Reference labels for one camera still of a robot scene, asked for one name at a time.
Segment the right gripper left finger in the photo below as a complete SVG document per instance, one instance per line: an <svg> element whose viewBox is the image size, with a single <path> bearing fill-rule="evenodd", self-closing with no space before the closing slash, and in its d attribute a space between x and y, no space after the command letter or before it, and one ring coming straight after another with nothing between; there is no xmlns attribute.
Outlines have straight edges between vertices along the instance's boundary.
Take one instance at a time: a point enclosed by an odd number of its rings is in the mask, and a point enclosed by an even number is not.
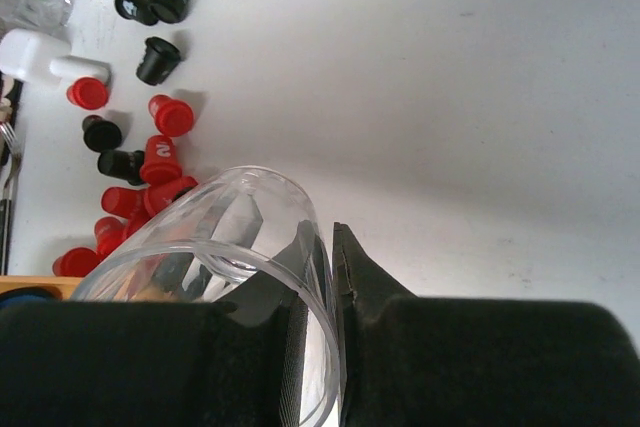
<svg viewBox="0 0 640 427"><path fill-rule="evenodd" d="M5 426L280 426L212 419L221 311L204 303L44 301L1 313Z"/></svg>

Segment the clear glass cup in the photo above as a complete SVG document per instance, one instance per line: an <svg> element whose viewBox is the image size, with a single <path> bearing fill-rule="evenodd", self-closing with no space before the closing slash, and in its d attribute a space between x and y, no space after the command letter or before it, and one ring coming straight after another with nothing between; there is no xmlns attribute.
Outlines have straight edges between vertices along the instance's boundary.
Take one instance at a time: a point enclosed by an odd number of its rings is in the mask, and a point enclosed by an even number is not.
<svg viewBox="0 0 640 427"><path fill-rule="evenodd" d="M204 303L222 313L212 419L321 426L341 393L335 279L313 203L266 167L189 189L78 285L76 301Z"/></svg>

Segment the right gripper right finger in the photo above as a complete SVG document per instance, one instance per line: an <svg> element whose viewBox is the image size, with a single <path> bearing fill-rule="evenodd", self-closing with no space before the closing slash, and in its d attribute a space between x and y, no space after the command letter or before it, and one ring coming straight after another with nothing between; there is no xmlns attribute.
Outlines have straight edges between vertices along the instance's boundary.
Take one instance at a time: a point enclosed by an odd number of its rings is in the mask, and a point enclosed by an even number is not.
<svg viewBox="0 0 640 427"><path fill-rule="evenodd" d="M635 426L639 357L586 302L429 298L333 231L344 426Z"/></svg>

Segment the grey blue cloth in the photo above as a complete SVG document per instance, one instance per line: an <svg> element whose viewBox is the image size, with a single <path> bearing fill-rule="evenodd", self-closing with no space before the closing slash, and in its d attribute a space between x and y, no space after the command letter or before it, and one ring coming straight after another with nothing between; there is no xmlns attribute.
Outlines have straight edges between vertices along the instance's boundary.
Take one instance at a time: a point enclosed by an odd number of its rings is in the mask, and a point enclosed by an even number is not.
<svg viewBox="0 0 640 427"><path fill-rule="evenodd" d="M57 297L45 288L20 287L8 290L0 295L0 309L24 302L42 302L56 299Z"/></svg>

